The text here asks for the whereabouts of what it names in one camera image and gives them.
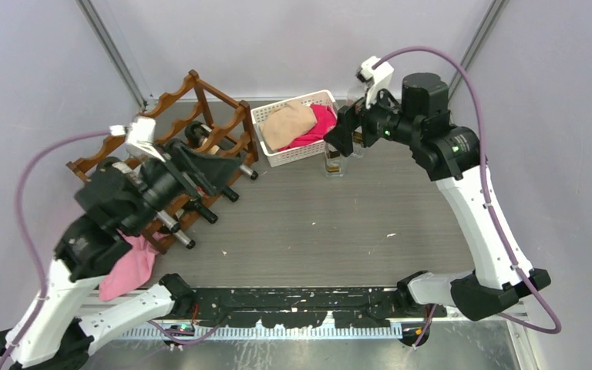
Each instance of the pink towel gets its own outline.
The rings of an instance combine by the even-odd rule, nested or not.
[[[312,104],[310,106],[314,112],[317,123],[306,134],[294,139],[289,145],[282,148],[282,150],[294,149],[308,144],[315,143],[323,139],[323,136],[328,130],[337,124],[337,116],[330,106],[323,106],[321,104]]]
[[[99,285],[99,298],[101,301],[122,296],[141,287],[151,277],[153,262],[157,251],[144,237],[123,238],[133,247],[116,262],[112,271]],[[163,234],[155,233],[154,238],[160,239]]]

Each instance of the purple cable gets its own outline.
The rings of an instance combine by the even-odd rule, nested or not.
[[[109,131],[98,131],[95,133],[84,133],[81,135],[76,135],[69,137],[64,140],[60,140],[57,143],[53,143],[50,146],[47,146],[39,153],[37,153],[26,165],[24,168],[19,180],[17,182],[17,187],[15,191],[15,216],[17,220],[17,227],[19,228],[19,233],[22,235],[24,239],[24,245],[28,250],[30,258],[32,259],[32,263],[35,265],[35,269],[37,270],[37,277],[39,279],[39,298],[44,298],[48,294],[48,288],[46,287],[46,273],[44,272],[44,267],[42,266],[42,260],[39,258],[39,253],[35,248],[35,245],[32,242],[32,238],[29,233],[29,229],[26,227],[26,222],[24,221],[24,211],[23,211],[23,196],[24,196],[24,186],[26,184],[26,180],[29,178],[33,168],[37,162],[39,162],[42,158],[44,158],[47,154],[51,153],[53,150],[60,148],[61,146],[65,146],[70,143],[74,143],[75,141],[80,141],[84,139],[90,139],[93,137],[98,136],[105,136],[109,135]],[[19,341],[23,338],[26,334],[28,329],[31,327],[33,321],[39,315],[39,312],[42,310],[42,306],[44,306],[44,299],[38,299],[35,303],[35,307],[33,308],[29,318],[26,320],[22,329],[15,335],[12,339],[12,344],[6,348],[5,352],[0,358],[0,370],[5,364],[5,361],[8,360],[8,357],[15,349],[16,345]]]
[[[166,330],[165,328],[162,327],[162,325],[160,325],[154,321],[148,321],[148,323],[151,324],[152,326],[156,327],[157,330],[159,330],[162,334],[164,334],[171,341],[175,341],[177,344],[184,345],[186,347],[190,347],[192,345],[197,345],[197,344],[201,343],[202,341],[208,339],[212,334],[214,334],[215,331],[217,331],[217,329],[220,326],[220,325],[214,325],[213,328],[211,328],[207,333],[203,334],[203,336],[200,338],[196,338],[191,341],[183,341],[183,340],[180,340],[172,335],[172,333],[174,332],[173,330]]]
[[[173,335],[194,335],[193,330],[164,329],[167,333]]]
[[[419,334],[419,337],[416,339],[416,341],[414,341],[412,348],[416,349],[416,346],[418,346],[419,343],[421,342],[421,339],[423,339],[423,335],[425,335],[426,331],[428,331],[428,328],[430,328],[430,324],[432,324],[432,317],[435,315],[436,309],[437,309],[437,305],[434,304],[432,306],[432,309],[430,309],[430,313],[428,314],[427,320],[425,320],[426,323],[425,323],[425,326],[423,326],[423,331],[421,331],[421,334]]]
[[[478,99],[476,90],[473,87],[471,80],[469,79],[469,74],[466,72],[466,70],[462,66],[459,65],[458,62],[456,62],[453,58],[451,58],[450,55],[447,55],[440,50],[430,48],[428,46],[410,46],[408,48],[403,48],[403,49],[396,50],[394,52],[390,52],[389,54],[382,57],[382,59],[380,59],[376,64],[374,64],[373,69],[378,68],[378,66],[380,66],[382,63],[390,60],[391,58],[393,58],[395,56],[399,56],[401,54],[405,54],[406,52],[429,52],[429,53],[434,54],[438,57],[441,57],[442,59],[445,59],[448,63],[452,64],[452,66],[455,67],[457,72],[459,72],[459,74],[462,75],[462,78],[464,78],[464,82],[466,83],[466,87],[469,89],[471,99],[473,100],[473,105],[476,108],[476,115],[477,115],[477,121],[478,121],[479,151],[480,151],[480,153],[479,153],[479,155],[480,155],[480,157],[479,157],[479,159],[480,159],[480,166],[479,166],[480,183],[482,184],[482,191],[483,191],[483,195],[484,195],[485,204],[491,204],[491,195],[489,193],[489,187],[487,186],[487,182],[486,182],[486,143],[485,143],[486,137],[484,135],[484,123],[483,123],[482,109],[480,108],[479,99]],[[501,313],[498,315],[500,317],[506,318],[506,319],[511,320],[513,322],[516,322],[517,324],[520,324],[526,328],[530,328],[530,329],[540,331],[540,332],[546,333],[546,334],[558,334],[562,329],[560,319],[557,317],[557,314],[555,314],[555,312],[550,307],[548,302],[546,302],[546,300],[543,299],[543,297],[541,296],[541,293],[534,287],[534,284],[532,284],[532,281],[530,281],[530,279],[525,275],[525,272],[523,272],[523,270],[521,270],[520,267],[518,267],[519,261],[518,261],[518,259],[516,259],[516,255],[514,254],[514,250],[512,249],[510,241],[507,240],[507,236],[505,235],[505,232],[503,231],[503,226],[500,224],[500,220],[498,220],[498,215],[496,215],[496,211],[493,209],[493,207],[487,207],[487,210],[489,211],[489,215],[491,216],[491,221],[493,222],[493,226],[496,228],[496,232],[498,233],[498,236],[500,237],[500,241],[503,242],[503,246],[505,247],[505,251],[507,252],[507,255],[510,257],[510,261],[512,262],[512,266],[516,268],[516,272],[518,273],[520,278],[523,280],[523,283],[527,286],[528,289],[530,289],[530,292],[532,293],[532,295],[537,299],[537,301],[539,301],[539,304],[541,304],[541,307],[543,307],[543,309],[546,311],[548,316],[550,316],[550,319],[552,319],[555,327],[552,329],[541,328],[540,326],[536,326],[536,325],[531,324],[529,322],[512,317],[511,315],[508,315],[508,314]]]

